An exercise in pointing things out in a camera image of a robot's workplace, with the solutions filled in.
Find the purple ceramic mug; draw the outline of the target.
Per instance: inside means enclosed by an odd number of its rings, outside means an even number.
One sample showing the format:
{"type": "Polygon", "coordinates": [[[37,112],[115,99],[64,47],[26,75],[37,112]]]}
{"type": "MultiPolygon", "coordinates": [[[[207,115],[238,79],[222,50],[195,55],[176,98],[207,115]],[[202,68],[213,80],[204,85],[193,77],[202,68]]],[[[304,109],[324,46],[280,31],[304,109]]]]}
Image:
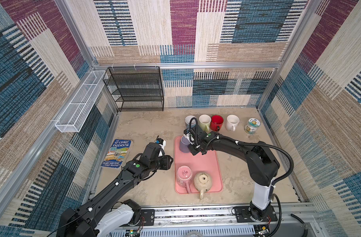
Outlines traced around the purple ceramic mug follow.
{"type": "Polygon", "coordinates": [[[188,146],[190,145],[190,141],[187,137],[182,136],[179,142],[179,150],[183,153],[190,153],[188,146]]]}

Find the light green ceramic mug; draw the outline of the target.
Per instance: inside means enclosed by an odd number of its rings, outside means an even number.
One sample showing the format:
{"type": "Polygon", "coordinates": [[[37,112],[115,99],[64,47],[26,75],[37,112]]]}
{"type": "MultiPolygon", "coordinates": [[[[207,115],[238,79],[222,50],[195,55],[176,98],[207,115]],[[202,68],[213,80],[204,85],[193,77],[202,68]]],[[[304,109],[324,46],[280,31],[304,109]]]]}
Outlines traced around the light green ceramic mug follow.
{"type": "Polygon", "coordinates": [[[201,129],[205,132],[210,132],[210,124],[211,124],[211,117],[209,115],[201,115],[199,117],[199,126],[201,127],[201,129]]]}

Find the red ceramic mug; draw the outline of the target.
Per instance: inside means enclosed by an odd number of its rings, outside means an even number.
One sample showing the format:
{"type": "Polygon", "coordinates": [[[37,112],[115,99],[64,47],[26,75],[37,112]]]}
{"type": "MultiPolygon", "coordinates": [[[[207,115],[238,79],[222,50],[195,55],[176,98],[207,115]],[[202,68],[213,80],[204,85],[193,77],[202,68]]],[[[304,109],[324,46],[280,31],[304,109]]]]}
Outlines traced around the red ceramic mug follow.
{"type": "Polygon", "coordinates": [[[224,119],[220,115],[213,115],[211,117],[210,129],[215,132],[219,132],[222,128],[224,119]]]}

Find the blue dotted ceramic mug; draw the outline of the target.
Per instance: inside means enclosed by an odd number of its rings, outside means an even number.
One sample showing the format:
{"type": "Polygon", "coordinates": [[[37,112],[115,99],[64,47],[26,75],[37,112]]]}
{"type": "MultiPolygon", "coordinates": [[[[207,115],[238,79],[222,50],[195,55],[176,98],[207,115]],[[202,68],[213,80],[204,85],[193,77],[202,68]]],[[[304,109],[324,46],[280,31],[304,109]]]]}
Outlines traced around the blue dotted ceramic mug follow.
{"type": "Polygon", "coordinates": [[[187,116],[185,118],[185,125],[186,125],[186,128],[193,128],[196,126],[196,123],[197,123],[198,119],[195,117],[195,116],[187,116]]]}

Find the white ceramic mug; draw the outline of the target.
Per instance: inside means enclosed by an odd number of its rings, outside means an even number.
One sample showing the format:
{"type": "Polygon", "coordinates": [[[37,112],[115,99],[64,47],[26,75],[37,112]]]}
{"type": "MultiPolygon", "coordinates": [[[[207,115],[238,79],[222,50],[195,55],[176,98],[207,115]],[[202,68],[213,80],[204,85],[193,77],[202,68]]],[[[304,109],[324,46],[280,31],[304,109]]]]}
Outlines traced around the white ceramic mug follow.
{"type": "Polygon", "coordinates": [[[236,115],[229,115],[226,120],[226,129],[229,131],[235,131],[238,124],[240,122],[240,119],[236,115]]]}

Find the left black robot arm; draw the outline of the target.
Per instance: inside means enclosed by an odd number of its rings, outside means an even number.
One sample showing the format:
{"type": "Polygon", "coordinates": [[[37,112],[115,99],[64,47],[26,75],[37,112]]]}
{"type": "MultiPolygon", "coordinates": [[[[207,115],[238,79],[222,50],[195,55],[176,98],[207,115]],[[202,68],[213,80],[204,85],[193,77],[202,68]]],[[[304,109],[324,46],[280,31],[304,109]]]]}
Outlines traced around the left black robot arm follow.
{"type": "Polygon", "coordinates": [[[126,163],[118,176],[99,194],[84,205],[68,208],[60,217],[59,227],[55,231],[58,237],[97,237],[101,231],[96,229],[105,214],[128,191],[141,181],[149,179],[158,170],[169,170],[173,158],[166,155],[166,142],[158,138],[150,142],[143,153],[137,154],[126,163]]]}

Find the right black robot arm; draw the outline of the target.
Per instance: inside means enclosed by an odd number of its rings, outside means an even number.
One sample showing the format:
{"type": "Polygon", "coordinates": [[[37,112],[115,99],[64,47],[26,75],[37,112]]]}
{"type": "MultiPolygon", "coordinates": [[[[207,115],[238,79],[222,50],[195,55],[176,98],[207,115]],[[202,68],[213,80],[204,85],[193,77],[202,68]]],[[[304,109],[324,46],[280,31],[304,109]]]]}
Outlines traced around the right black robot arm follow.
{"type": "Polygon", "coordinates": [[[221,151],[235,156],[247,163],[250,177],[254,181],[254,194],[250,202],[251,219],[262,221],[269,211],[273,194],[273,181],[277,176],[280,164],[263,142],[250,145],[216,132],[202,132],[198,137],[185,133],[190,141],[188,149],[192,155],[206,154],[208,151],[221,151]]]}

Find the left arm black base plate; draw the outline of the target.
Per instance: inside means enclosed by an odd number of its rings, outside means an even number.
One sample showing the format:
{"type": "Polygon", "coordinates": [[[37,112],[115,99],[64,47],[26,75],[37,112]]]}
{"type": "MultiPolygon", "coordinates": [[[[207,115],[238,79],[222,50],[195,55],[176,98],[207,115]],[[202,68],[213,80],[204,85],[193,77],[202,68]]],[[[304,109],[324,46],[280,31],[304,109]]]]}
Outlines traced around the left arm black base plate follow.
{"type": "Polygon", "coordinates": [[[136,224],[136,226],[153,226],[155,219],[155,209],[141,209],[138,212],[138,218],[139,222],[136,224]]]}

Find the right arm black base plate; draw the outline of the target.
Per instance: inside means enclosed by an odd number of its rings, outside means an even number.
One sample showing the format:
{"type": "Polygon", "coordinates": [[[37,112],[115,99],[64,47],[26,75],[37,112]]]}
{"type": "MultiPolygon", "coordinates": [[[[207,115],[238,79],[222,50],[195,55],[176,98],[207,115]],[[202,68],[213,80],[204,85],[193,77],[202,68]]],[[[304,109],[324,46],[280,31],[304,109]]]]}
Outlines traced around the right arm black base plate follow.
{"type": "Polygon", "coordinates": [[[231,210],[235,215],[238,223],[250,223],[250,222],[277,222],[278,216],[272,205],[265,210],[252,209],[250,205],[236,206],[231,210]]]}

